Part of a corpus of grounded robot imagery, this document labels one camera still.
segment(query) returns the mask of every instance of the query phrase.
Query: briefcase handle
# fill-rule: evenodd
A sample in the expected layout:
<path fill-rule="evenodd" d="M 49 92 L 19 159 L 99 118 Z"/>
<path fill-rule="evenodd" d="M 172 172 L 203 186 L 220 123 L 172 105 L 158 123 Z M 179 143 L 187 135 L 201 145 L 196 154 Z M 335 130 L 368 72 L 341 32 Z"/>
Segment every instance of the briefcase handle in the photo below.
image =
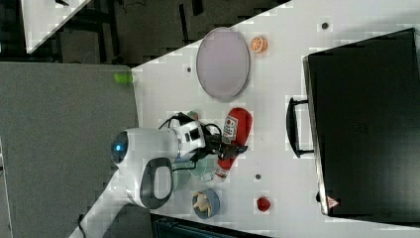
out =
<path fill-rule="evenodd" d="M 290 142 L 291 149 L 293 149 L 294 154 L 297 158 L 300 158 L 303 154 L 314 153 L 314 150 L 300 150 L 299 146 L 299 132 L 297 131 L 297 120 L 296 120 L 296 111 L 294 107 L 300 104 L 306 104 L 308 100 L 294 100 L 293 97 L 290 98 L 289 104 L 287 107 L 286 114 L 286 130 L 287 137 Z"/>

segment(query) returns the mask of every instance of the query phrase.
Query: red warning label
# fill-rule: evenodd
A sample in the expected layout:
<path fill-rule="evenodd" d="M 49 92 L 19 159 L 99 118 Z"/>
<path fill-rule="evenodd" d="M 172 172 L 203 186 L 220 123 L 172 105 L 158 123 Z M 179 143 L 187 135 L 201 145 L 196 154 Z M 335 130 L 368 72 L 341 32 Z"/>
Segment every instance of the red warning label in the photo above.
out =
<path fill-rule="evenodd" d="M 328 208 L 331 209 L 335 206 L 338 206 L 340 203 L 338 201 L 336 201 L 335 199 L 327 196 L 327 201 L 328 201 Z"/>

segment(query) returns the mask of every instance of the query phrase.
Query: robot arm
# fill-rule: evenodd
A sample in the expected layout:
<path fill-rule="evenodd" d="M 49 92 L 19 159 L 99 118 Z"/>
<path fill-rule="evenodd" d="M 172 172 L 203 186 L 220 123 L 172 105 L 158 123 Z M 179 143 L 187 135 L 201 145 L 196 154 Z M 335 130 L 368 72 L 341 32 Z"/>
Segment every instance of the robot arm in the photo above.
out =
<path fill-rule="evenodd" d="M 221 135 L 212 135 L 206 126 L 179 113 L 176 128 L 128 129 L 111 147 L 118 170 L 95 204 L 83 217 L 70 238 L 100 238 L 119 211 L 128 203 L 157 209 L 172 194 L 172 163 L 195 161 L 209 154 L 232 158 L 247 147 L 227 145 Z"/>
<path fill-rule="evenodd" d="M 69 238 L 103 237 L 121 208 L 130 203 L 124 190 L 123 178 L 116 171 L 105 190 L 83 217 Z"/>

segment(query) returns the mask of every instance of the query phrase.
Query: orange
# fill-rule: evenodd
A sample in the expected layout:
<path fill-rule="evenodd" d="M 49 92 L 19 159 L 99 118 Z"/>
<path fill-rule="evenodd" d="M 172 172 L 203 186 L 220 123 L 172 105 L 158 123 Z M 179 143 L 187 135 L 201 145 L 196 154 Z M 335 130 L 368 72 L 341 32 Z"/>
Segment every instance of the orange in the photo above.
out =
<path fill-rule="evenodd" d="M 266 39 L 262 37 L 254 38 L 251 41 L 251 50 L 254 53 L 258 53 L 258 54 L 263 53 L 266 50 L 266 48 L 267 48 Z"/>

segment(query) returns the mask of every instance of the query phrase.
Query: ketchup bottle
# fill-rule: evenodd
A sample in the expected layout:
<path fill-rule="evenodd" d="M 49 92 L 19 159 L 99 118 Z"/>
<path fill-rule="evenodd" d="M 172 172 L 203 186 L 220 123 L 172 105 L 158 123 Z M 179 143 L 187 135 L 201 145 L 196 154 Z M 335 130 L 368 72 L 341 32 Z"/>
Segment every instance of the ketchup bottle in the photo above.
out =
<path fill-rule="evenodd" d="M 222 141 L 226 144 L 245 146 L 252 125 L 253 117 L 250 112 L 239 107 L 232 109 L 226 117 Z M 217 161 L 219 168 L 216 170 L 213 177 L 214 181 L 221 182 L 226 179 L 235 159 L 236 157 L 222 161 L 219 158 Z"/>

